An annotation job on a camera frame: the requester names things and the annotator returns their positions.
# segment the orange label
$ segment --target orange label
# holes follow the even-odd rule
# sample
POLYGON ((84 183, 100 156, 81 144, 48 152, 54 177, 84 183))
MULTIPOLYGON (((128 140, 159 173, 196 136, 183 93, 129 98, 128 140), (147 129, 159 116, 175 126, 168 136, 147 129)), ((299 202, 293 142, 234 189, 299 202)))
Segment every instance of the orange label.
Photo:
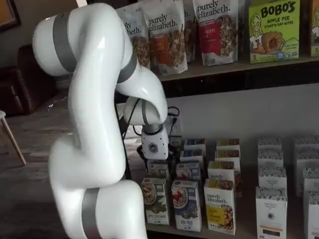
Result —
POLYGON ((152 44, 155 50, 155 56, 159 64, 170 63, 168 51, 168 38, 166 35, 159 35, 152 39, 152 44))

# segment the gray band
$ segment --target gray band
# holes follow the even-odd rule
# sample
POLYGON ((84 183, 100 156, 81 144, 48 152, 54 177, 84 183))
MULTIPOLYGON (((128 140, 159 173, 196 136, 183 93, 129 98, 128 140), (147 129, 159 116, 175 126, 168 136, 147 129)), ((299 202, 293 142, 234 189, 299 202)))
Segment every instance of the gray band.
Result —
POLYGON ((68 21, 70 12, 59 14, 53 22, 53 43, 56 55, 63 68, 72 73, 76 67, 76 59, 73 55, 68 38, 68 21))
POLYGON ((119 78, 118 78, 118 83, 122 83, 125 82, 127 79, 129 79, 135 69, 136 69, 136 65, 138 63, 138 58, 135 54, 135 51, 132 51, 132 55, 131 55, 131 59, 128 62, 128 64, 120 71, 119 74, 119 78))
POLYGON ((146 117, 146 100, 142 99, 142 116, 143 116, 143 121, 146 125, 149 124, 148 118, 146 117))
POLYGON ((96 201, 100 188, 90 188, 84 193, 82 201, 82 226, 88 239, 102 239, 96 224, 96 201))

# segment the green box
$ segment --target green box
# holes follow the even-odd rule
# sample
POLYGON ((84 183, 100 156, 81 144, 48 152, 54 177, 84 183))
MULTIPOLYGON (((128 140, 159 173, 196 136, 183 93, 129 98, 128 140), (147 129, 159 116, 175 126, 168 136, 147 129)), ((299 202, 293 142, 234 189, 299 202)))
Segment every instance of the green box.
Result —
POLYGON ((254 0, 249 7, 250 63, 299 57, 299 0, 254 0))

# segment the granola bag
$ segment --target granola bag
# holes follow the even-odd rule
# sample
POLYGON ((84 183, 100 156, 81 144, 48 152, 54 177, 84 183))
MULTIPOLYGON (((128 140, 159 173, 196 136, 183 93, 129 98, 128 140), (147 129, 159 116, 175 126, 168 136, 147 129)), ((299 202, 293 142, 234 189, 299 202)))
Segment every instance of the granola bag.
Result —
POLYGON ((195 60, 195 45, 197 20, 193 7, 193 0, 183 0, 184 2, 184 17, 185 17, 185 31, 184 40, 186 48, 187 62, 195 60))
POLYGON ((193 0, 204 66, 237 61, 238 0, 193 0))
POLYGON ((141 10, 141 4, 131 4, 116 11, 128 32, 139 63, 150 68, 149 32, 141 10))
POLYGON ((142 10, 159 72, 172 75, 186 71, 182 0, 146 0, 142 3, 142 10))

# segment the cartoon girl illustration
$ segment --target cartoon girl illustration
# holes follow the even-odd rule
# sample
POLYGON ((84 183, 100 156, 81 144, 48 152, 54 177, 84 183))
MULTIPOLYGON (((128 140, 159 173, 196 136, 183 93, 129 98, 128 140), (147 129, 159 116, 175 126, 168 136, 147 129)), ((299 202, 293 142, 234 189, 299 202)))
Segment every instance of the cartoon girl illustration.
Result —
POLYGON ((265 52, 261 45, 263 31, 261 29, 261 17, 254 14, 250 19, 250 49, 254 52, 265 52))
POLYGON ((311 39, 312 43, 319 43, 319 5, 315 7, 311 39))

